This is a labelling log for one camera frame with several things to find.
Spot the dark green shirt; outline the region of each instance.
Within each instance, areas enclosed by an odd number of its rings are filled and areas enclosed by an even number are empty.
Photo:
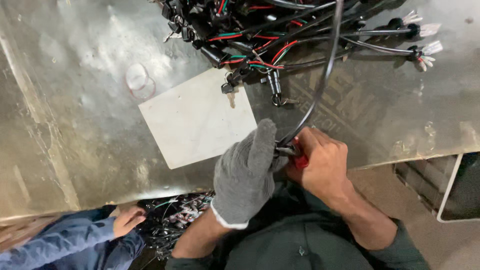
[[[276,198],[262,209],[249,227],[261,227],[265,219],[258,221],[259,217],[269,216],[271,220],[272,207],[285,210],[285,205]],[[308,203],[311,199],[296,198],[288,205],[311,206]],[[389,247],[368,251],[355,242],[340,216],[322,209],[325,206],[318,206],[318,202],[315,204],[309,208],[314,212],[277,218],[277,221],[253,233],[247,228],[237,235],[227,235],[222,242],[234,238],[234,244],[221,243],[223,252],[214,252],[213,256],[202,259],[171,258],[166,269],[428,269],[400,221],[392,219],[398,230]]]

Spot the floor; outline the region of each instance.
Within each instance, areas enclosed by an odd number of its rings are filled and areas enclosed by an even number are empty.
[[[440,223],[392,173],[389,165],[350,171],[357,190],[389,216],[402,220],[432,269],[478,269],[480,222]]]

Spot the white plastic connector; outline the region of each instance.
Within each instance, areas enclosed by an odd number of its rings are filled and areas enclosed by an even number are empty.
[[[423,55],[432,55],[442,51],[444,48],[439,40],[425,45],[421,50]]]
[[[433,61],[435,61],[435,58],[430,57],[430,56],[425,56],[422,55],[418,59],[418,64],[422,68],[423,71],[427,71],[427,66],[433,67]]]
[[[426,24],[420,26],[420,37],[435,35],[442,24]]]
[[[409,25],[413,23],[418,23],[419,21],[423,20],[422,17],[419,17],[417,11],[412,10],[409,14],[402,18],[404,25]]]

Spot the white paper sheet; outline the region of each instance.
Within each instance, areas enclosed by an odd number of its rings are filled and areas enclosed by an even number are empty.
[[[243,86],[234,109],[222,94],[226,72],[212,68],[138,106],[170,169],[221,155],[257,127]]]

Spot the gloved hand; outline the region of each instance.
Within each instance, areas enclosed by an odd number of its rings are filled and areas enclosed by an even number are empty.
[[[273,194],[273,172],[288,163],[287,157],[274,160],[275,124],[263,119],[257,129],[232,145],[215,166],[215,197],[211,208],[226,228],[245,229]]]

